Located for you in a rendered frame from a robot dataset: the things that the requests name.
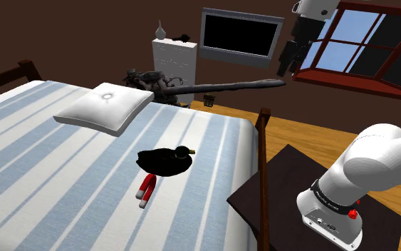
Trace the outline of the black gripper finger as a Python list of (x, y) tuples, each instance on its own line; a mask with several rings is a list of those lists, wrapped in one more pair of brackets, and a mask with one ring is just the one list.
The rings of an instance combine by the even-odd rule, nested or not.
[(307, 43), (306, 45), (298, 47), (298, 50), (292, 60), (292, 73), (297, 72), (297, 69), (300, 68), (311, 48), (311, 45), (312, 43)]
[(287, 41), (278, 59), (280, 63), (277, 71), (278, 76), (283, 77), (285, 75), (288, 67), (296, 57), (297, 53), (298, 43), (296, 41)]

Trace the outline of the red framed window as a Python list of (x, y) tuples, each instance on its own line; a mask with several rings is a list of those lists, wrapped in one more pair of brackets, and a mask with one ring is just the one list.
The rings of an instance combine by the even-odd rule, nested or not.
[(292, 78), (401, 99), (401, 8), (341, 1)]

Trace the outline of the white chest of drawers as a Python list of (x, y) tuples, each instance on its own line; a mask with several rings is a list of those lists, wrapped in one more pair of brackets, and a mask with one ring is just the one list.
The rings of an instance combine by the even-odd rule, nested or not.
[(161, 21), (152, 41), (154, 68), (162, 71), (167, 77), (180, 77), (182, 86), (193, 86), (196, 74), (197, 44), (192, 42), (173, 41), (167, 38)]

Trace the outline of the dark robot stand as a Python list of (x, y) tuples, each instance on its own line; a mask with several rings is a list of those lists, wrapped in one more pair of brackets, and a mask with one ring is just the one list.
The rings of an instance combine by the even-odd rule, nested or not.
[(368, 195), (401, 184), (401, 157), (351, 143), (330, 168), (287, 145), (266, 165), (269, 216), (261, 219), (261, 173), (229, 204), (269, 251), (398, 251), (401, 216)]

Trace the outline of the dark grey machine with rod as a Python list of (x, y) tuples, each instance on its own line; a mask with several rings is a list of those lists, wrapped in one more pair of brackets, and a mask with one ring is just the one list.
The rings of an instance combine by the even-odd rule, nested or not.
[(122, 80), (125, 86), (154, 93), (155, 103), (182, 107), (178, 95), (208, 93), (220, 91), (236, 91), (241, 89), (276, 88), (286, 83), (278, 79), (264, 79), (250, 82), (199, 84), (188, 86), (181, 77), (166, 77), (162, 71), (137, 72), (134, 68), (127, 71)]

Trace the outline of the black duck figure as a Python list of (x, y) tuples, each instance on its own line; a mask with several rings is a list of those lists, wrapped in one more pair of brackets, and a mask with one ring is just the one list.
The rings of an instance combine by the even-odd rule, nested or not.
[(188, 170), (192, 164), (191, 155), (194, 154), (195, 150), (190, 150), (184, 145), (177, 146), (175, 149), (143, 150), (137, 154), (136, 163), (149, 174), (170, 177)]

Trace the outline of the white pillow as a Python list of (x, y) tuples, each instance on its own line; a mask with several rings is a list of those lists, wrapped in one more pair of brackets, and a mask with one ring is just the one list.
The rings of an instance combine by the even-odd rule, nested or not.
[(119, 137), (154, 97), (151, 91), (102, 83), (53, 118)]

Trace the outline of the red horseshoe magnet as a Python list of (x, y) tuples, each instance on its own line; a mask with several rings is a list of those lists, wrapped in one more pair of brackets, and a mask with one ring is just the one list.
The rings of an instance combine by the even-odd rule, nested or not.
[(139, 207), (145, 209), (153, 190), (155, 189), (157, 177), (154, 174), (148, 174), (143, 180), (135, 197), (140, 200)]

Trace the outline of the blue white striped wooden bed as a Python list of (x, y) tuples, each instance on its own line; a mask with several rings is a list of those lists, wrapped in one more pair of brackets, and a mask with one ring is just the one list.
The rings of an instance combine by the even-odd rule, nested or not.
[[(55, 81), (0, 95), (0, 251), (256, 251), (228, 197), (257, 169), (257, 132), (243, 118), (158, 103), (120, 137), (53, 116), (87, 93)], [(143, 150), (195, 150), (188, 170), (149, 174)]]

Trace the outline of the grey framed wall screen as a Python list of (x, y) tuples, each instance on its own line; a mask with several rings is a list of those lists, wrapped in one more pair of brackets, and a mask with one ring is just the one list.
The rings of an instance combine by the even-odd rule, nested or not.
[(268, 68), (283, 21), (283, 17), (204, 7), (199, 56)]

